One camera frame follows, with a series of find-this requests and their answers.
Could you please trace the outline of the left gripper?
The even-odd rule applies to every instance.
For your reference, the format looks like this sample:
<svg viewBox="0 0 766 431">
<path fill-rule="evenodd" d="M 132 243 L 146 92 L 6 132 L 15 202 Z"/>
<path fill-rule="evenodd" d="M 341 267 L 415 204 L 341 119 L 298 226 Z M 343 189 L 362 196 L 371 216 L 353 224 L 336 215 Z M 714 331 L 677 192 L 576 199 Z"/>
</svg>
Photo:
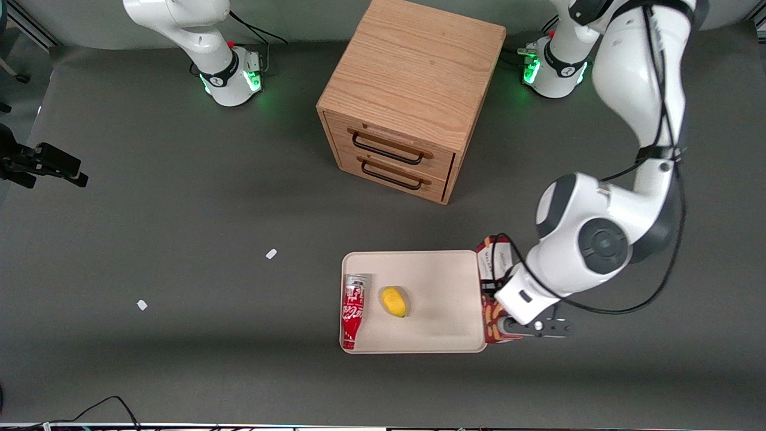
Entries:
<svg viewBox="0 0 766 431">
<path fill-rule="evenodd" d="M 481 279 L 482 294 L 494 295 L 506 313 L 520 324 L 532 322 L 563 295 L 560 292 L 564 285 L 560 268 L 536 263 L 530 267 L 517 263 L 501 287 L 498 280 Z"/>
</svg>

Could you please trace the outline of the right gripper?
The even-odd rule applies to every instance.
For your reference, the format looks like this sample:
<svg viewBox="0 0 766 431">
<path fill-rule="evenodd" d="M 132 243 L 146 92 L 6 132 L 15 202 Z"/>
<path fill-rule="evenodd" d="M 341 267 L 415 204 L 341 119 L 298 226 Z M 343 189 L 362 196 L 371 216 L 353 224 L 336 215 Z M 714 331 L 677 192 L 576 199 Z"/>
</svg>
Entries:
<svg viewBox="0 0 766 431">
<path fill-rule="evenodd" d="M 36 183 L 36 177 L 28 174 L 23 168 L 19 170 L 18 166 L 31 166 L 30 162 L 37 154 L 36 148 L 28 147 L 17 142 L 12 131 L 8 126 L 1 125 L 1 177 L 2 180 L 8 180 L 27 189 L 33 189 Z M 59 174 L 59 177 L 68 181 L 79 188 L 85 188 L 88 183 L 88 175 L 79 172 L 76 175 Z"/>
</svg>

